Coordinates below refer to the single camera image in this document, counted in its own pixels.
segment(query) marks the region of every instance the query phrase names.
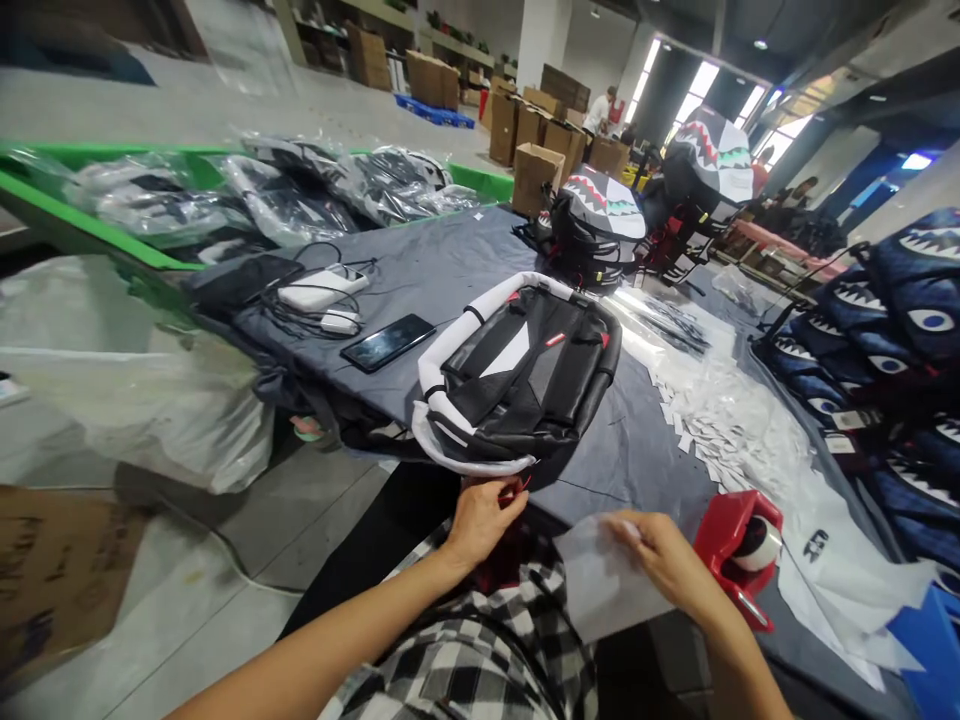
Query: red tape dispenser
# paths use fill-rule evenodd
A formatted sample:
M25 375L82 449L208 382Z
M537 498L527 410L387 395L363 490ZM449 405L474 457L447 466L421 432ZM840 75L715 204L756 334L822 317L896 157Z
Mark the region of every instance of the red tape dispenser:
M694 550L757 632L773 623L754 599L776 572L783 546L783 515L756 490L717 495L710 501Z

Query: phone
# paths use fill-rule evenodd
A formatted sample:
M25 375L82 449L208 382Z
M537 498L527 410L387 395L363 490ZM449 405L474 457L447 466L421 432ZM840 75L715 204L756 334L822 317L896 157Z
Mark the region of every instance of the phone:
M365 373L375 373L437 331L417 315L407 315L382 330L358 340L340 351L340 355Z

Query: hand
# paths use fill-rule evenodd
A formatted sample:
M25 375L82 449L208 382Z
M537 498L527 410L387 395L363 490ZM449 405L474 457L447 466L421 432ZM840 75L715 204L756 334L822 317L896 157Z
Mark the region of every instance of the hand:
M453 527L441 552L462 571L464 577L487 559L503 533L527 506L530 493L524 490L517 494L520 486L520 478L513 476L474 481L460 493ZM513 500L501 509L501 496L511 493L514 494Z
M660 593L704 630L737 609L669 515L621 510L608 515L614 536L635 553Z

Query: grey cloth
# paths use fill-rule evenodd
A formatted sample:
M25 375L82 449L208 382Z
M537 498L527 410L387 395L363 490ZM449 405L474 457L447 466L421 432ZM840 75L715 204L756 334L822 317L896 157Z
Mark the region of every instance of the grey cloth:
M533 269L537 261L534 252L510 232L519 223L515 215L503 209L483 208L338 239L336 245L342 249L345 262L377 258L370 273L370 287L357 296L366 326L363 334L409 313L442 326L459 317L464 306L484 291L517 272ZM272 254L293 257L296 251ZM335 256L330 248L318 245L308 247L299 259L307 267L322 268ZM220 277L238 262L221 263L192 276L186 282L188 291ZM847 499L854 521L885 548L870 513L829 458L813 419L751 355L747 338L755 321L714 290L711 279L707 268L691 274L689 281L706 293L706 297L688 293L691 300L734 325L740 367L782 397L816 445L818 469ZM302 402L307 395L321 420L329 417L329 408L316 386L297 382L311 375L390 418L404 424L411 421L413 400L420 397L417 359L428 343L383 370L366 375L339 355L353 340L296 340L277 329L257 308L236 316L234 328L209 319L204 322L261 363L264 380L259 394L266 401L304 412L303 407L290 407L289 401L298 396ZM692 540L716 486L705 465L677 447L672 426L664 422L660 402L646 368L624 352L613 384L558 481L533 492L536 508L561 525L624 507L664 512L677 519ZM885 694L873 690L794 619L775 582L760 594L759 602L777 629L758 638L780 669L812 680L834 701L870 717L916 717L898 677L885 674Z

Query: concrete floor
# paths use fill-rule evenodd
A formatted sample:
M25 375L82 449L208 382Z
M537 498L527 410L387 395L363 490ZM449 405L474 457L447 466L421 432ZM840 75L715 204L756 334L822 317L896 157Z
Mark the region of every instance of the concrete floor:
M290 66L276 27L247 5L243 13L231 0L191 7L229 67L133 48L157 88L2 68L4 139L224 145L242 130L322 131L347 147L398 143L498 169L484 159L489 136L479 124L473 131L436 127L397 108L388 93ZM0 437L3 482L161 488L217 526L259 581L300 589L388 476L369 460L300 447L247 492L205 496L97 456L84 447L81 428L36 399L0 408ZM209 533L162 514L148 527L111 634L7 698L0 716L162 717L269 646L295 602L247 584Z

